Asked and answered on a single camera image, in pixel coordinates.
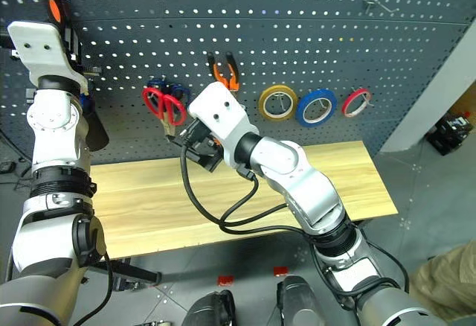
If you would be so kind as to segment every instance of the pliers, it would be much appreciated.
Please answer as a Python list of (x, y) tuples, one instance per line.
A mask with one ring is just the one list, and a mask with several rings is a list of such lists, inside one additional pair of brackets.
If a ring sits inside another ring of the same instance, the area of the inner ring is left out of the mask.
[(231, 76), (230, 80), (222, 77), (220, 72), (218, 71), (218, 65), (215, 61), (215, 54), (213, 52), (207, 53), (207, 61), (208, 66), (210, 68), (211, 75), (215, 78), (217, 82), (222, 83), (230, 92), (238, 92), (239, 90), (239, 72), (238, 72), (238, 65), (233, 57), (233, 53), (230, 51), (225, 53), (226, 61), (228, 64), (228, 68), (230, 69)]

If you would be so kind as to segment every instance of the wooden table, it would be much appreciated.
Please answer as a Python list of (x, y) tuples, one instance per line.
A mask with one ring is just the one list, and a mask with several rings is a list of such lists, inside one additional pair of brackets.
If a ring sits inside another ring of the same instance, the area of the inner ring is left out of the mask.
[[(361, 141), (314, 145), (304, 150), (310, 164), (337, 188), (352, 220), (397, 213)], [(252, 188), (251, 182), (225, 163), (213, 173), (193, 162), (188, 162), (188, 167), (197, 197), (218, 217)], [(244, 237), (223, 233), (193, 207), (182, 184), (179, 159), (92, 166), (91, 177), (97, 183), (94, 209), (103, 224), (111, 258)], [(282, 202), (282, 196), (260, 179), (256, 195), (233, 217), (250, 217)], [(275, 224), (298, 226), (289, 210), (283, 209), (246, 228)]]

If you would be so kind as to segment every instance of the tape roll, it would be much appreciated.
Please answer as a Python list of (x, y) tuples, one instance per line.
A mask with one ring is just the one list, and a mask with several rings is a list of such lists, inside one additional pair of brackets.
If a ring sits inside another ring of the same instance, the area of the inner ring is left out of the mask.
[[(364, 99), (362, 104), (360, 104), (358, 108), (355, 109), (353, 112), (347, 112), (347, 109), (349, 109), (349, 105), (359, 97), (362, 97)], [(366, 88), (357, 89), (344, 101), (344, 105), (342, 106), (342, 114), (344, 114), (347, 118), (354, 118), (355, 116), (364, 111), (367, 105), (369, 105), (370, 99), (372, 99), (372, 94)]]
[[(323, 115), (316, 119), (306, 118), (306, 110), (317, 100), (326, 100), (328, 105)], [(308, 95), (300, 100), (296, 110), (296, 120), (303, 127), (316, 127), (328, 121), (332, 114), (334, 114), (335, 107), (337, 106), (337, 100), (334, 93), (326, 89), (318, 89), (315, 92), (310, 92)]]
[[(269, 98), (278, 94), (286, 96), (291, 103), (289, 105), (289, 108), (285, 112), (282, 112), (280, 114), (271, 114), (266, 109), (266, 103), (268, 102)], [(270, 86), (263, 93), (261, 93), (260, 100), (258, 101), (258, 109), (260, 110), (261, 115), (265, 119), (271, 121), (283, 121), (289, 119), (295, 113), (297, 106), (298, 96), (288, 86)]]

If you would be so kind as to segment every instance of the blue tape roll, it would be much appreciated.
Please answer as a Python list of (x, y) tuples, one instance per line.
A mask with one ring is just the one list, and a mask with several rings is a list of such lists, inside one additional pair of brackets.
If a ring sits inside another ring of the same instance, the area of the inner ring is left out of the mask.
[[(304, 113), (306, 109), (314, 103), (317, 99), (326, 99), (330, 103), (330, 107), (327, 111), (317, 119), (306, 119)], [(317, 125), (324, 124), (330, 119), (332, 114), (334, 114), (335, 108), (337, 106), (337, 99), (335, 99), (334, 93), (326, 89), (318, 89), (315, 92), (311, 92), (308, 95), (305, 95), (299, 101), (296, 109), (296, 120), (303, 127), (316, 127)]]

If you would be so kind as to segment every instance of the black pegboard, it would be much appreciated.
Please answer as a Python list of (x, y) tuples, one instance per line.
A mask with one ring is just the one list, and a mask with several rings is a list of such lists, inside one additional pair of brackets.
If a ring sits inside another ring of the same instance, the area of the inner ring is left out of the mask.
[[(363, 139), (376, 153), (443, 64), (472, 21), (476, 0), (68, 0), (83, 41), (86, 64), (103, 67), (97, 109), (111, 138), (94, 154), (106, 163), (177, 156), (140, 92), (165, 74), (196, 96), (211, 82), (204, 53), (239, 63), (239, 100), (260, 131), (300, 144)], [(39, 0), (1, 0), (1, 23), (45, 18)], [(28, 73), (2, 54), (1, 127), (30, 152), (24, 103)], [(296, 120), (272, 123), (257, 100), (270, 85), (291, 86), (299, 97), (330, 89), (339, 102), (367, 87), (373, 107), (349, 119), (337, 111), (312, 129)]]

